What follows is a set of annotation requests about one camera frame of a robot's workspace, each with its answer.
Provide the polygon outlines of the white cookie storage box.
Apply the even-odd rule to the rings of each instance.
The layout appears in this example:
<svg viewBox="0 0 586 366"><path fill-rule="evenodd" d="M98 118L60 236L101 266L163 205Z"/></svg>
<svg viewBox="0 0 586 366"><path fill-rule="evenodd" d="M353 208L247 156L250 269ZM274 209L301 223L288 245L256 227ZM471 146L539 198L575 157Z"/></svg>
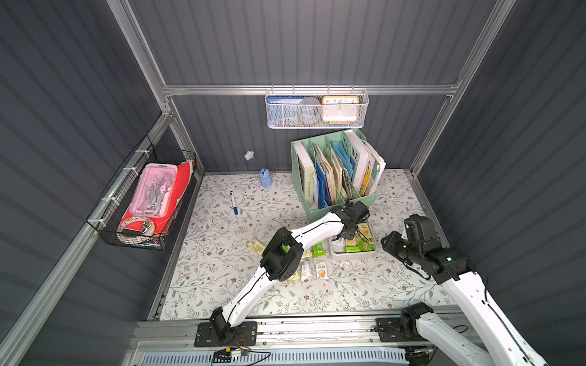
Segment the white cookie storage box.
<svg viewBox="0 0 586 366"><path fill-rule="evenodd" d="M335 260L355 260L371 258L377 245L368 223L358 225L353 239L331 239L329 242L331 258Z"/></svg>

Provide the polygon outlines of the yellow cookie packet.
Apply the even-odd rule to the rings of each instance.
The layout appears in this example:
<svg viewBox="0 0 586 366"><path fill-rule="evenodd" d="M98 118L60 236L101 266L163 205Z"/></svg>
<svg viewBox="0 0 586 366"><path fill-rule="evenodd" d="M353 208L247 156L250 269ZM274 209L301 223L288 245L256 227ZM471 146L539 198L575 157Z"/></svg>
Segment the yellow cookie packet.
<svg viewBox="0 0 586 366"><path fill-rule="evenodd" d="M303 255L302 255L302 259L310 259L314 257L314 250L313 248L309 248L307 250L304 251Z"/></svg>

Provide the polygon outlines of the white cookie packet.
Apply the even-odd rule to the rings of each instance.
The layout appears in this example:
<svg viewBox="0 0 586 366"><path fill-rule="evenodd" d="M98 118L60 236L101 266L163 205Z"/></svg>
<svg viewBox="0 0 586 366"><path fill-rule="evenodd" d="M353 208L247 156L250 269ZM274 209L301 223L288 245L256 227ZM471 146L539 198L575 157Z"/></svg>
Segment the white cookie packet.
<svg viewBox="0 0 586 366"><path fill-rule="evenodd" d="M324 261L318 261L314 263L315 271L316 271L316 278L320 280L328 280L328 269L327 264Z"/></svg>

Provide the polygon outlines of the yellow packet second row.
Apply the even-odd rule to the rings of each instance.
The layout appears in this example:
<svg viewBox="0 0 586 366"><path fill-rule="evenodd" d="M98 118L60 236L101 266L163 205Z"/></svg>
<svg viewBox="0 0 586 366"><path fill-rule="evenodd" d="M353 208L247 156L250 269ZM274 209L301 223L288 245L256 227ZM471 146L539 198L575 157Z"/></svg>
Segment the yellow packet second row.
<svg viewBox="0 0 586 366"><path fill-rule="evenodd" d="M295 272L289 279L288 282L297 282L301 280L301 276L299 273Z"/></svg>

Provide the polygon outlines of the pale yellow packet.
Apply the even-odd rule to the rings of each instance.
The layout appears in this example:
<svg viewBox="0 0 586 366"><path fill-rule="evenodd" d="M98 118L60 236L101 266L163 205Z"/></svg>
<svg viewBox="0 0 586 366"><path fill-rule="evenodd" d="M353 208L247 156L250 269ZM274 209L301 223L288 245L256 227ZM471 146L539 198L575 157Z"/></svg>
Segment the pale yellow packet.
<svg viewBox="0 0 586 366"><path fill-rule="evenodd" d="M251 248L256 254L259 256L263 255L263 252L266 249L266 245L260 242L258 239L253 238L250 242L247 243L248 247Z"/></svg>

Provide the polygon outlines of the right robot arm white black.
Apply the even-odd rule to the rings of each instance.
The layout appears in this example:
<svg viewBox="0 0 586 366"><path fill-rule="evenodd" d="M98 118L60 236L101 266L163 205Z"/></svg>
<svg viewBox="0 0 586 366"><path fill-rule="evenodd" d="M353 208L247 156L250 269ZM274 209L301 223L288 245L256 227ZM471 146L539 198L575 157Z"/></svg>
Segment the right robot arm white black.
<svg viewBox="0 0 586 366"><path fill-rule="evenodd" d="M393 231L384 237L382 248L407 268L419 265L435 280L456 301L484 346L467 341L425 303L402 309L398 329L404 338L429 341L457 365L547 363L517 331L467 258L443 247L432 219L414 214L404 220L404 227L404 234Z"/></svg>

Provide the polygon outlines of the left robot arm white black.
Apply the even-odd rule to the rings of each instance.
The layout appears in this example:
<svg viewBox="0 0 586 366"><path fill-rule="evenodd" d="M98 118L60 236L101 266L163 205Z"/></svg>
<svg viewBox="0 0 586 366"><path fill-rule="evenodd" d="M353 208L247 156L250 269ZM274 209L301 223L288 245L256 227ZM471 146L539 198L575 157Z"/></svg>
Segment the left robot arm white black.
<svg viewBox="0 0 586 366"><path fill-rule="evenodd" d="M210 317L215 335L222 342L230 341L236 328L259 299L277 282L288 280L297 270L304 252L326 239L352 239L358 225L369 218L369 209L361 202L334 207L321 219L305 227L289 230L279 228L262 252L259 267L237 295Z"/></svg>

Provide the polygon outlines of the green file organizer box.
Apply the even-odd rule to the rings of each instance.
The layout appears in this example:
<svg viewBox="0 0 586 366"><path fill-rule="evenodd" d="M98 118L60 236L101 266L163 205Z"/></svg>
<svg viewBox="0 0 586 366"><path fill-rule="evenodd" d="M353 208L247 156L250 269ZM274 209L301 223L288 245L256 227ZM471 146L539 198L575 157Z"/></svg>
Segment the green file organizer box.
<svg viewBox="0 0 586 366"><path fill-rule="evenodd" d="M362 202L371 206L376 198L378 183L386 169L386 161L367 141L363 133L351 129L364 141L372 155L372 175L366 194L360 196L353 186L353 167L350 163L348 150L345 147L344 131L310 137L293 141L291 147L292 181L305 214L310 222L322 218L334 207L341 207L347 202ZM298 160L293 149L294 143L302 143L308 151L315 167L315 202L310 207L305 201L300 180Z"/></svg>

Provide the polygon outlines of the blue box in basket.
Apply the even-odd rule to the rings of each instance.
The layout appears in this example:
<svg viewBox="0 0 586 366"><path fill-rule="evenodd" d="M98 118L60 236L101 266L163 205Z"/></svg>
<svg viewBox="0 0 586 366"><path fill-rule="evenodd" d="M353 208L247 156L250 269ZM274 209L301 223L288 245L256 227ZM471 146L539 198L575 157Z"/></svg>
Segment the blue box in basket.
<svg viewBox="0 0 586 366"><path fill-rule="evenodd" d="M293 128L301 126L299 105L302 97L269 96L266 98L267 124L269 128Z"/></svg>

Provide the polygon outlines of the white book right slot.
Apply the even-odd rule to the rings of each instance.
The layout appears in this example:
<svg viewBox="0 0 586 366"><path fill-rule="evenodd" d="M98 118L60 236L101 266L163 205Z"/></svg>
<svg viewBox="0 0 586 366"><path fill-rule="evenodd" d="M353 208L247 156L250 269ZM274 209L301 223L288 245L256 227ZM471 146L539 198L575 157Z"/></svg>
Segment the white book right slot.
<svg viewBox="0 0 586 366"><path fill-rule="evenodd" d="M372 155L364 141L353 130L344 131L344 143L353 167L353 186L360 196L366 194L372 175Z"/></svg>

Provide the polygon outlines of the yellow white alarm clock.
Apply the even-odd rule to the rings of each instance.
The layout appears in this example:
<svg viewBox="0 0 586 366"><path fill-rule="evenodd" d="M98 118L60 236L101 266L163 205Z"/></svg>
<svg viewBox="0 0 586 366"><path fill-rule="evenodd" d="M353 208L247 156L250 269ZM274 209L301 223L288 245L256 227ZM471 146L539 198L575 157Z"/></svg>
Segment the yellow white alarm clock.
<svg viewBox="0 0 586 366"><path fill-rule="evenodd" d="M352 123L359 117L360 97L327 95L322 98L322 119L330 124Z"/></svg>

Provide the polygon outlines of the grey tape roll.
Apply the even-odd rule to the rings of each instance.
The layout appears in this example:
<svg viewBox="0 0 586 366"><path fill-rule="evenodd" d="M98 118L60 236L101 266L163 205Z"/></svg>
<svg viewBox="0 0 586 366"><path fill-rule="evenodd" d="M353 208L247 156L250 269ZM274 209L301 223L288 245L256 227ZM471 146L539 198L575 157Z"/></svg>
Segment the grey tape roll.
<svg viewBox="0 0 586 366"><path fill-rule="evenodd" d="M315 125L322 119L322 106L318 99L313 97L303 98L299 103L298 117L304 125Z"/></svg>

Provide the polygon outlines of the red cloth bag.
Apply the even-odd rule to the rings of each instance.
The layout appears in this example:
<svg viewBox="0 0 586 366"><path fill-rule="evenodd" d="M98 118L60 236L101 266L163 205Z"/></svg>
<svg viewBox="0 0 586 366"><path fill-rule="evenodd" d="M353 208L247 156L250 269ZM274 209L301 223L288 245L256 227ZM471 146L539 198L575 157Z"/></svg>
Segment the red cloth bag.
<svg viewBox="0 0 586 366"><path fill-rule="evenodd" d="M151 218L151 220L154 222L154 224L156 226L155 233L152 236L164 234L168 231L168 226L172 222L172 218L175 215L175 211L177 209L179 209L180 204L183 201L183 196L185 195L187 188L189 187L189 184L192 181L192 174L193 174L193 171L195 168L195 162L193 160L186 160L183 163L180 163L175 166L178 167L178 174L175 179L175 184L174 184L172 195L171 195L171 201L169 203L169 210L168 210L167 215L164 216L163 218ZM123 215L120 222L122 222L124 219L126 219L128 217L133 217L132 215L130 215L130 213L128 211L129 207L130 207L130 205L128 206L127 210L125 211L125 214ZM130 231L124 232L124 234L126 234L126 233L139 234L139 233L132 233Z"/></svg>

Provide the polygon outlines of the clear tape roll in basket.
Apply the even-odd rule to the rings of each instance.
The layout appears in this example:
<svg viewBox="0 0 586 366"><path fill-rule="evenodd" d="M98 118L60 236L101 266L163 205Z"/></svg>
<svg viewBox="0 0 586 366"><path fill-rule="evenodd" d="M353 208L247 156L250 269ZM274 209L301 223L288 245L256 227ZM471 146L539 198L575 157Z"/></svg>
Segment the clear tape roll in basket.
<svg viewBox="0 0 586 366"><path fill-rule="evenodd" d="M143 236L152 236L155 229L156 226L149 217L128 217L118 225L119 233L130 231Z"/></svg>

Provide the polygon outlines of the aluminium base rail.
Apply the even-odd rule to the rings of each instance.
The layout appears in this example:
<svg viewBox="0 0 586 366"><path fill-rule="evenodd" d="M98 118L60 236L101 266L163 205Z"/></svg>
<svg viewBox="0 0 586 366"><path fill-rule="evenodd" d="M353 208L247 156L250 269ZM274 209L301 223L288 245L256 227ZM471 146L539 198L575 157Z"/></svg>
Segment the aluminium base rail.
<svg viewBox="0 0 586 366"><path fill-rule="evenodd" d="M432 342L407 339L400 311L256 317L220 343L203 320L140 322L124 365L447 364Z"/></svg>

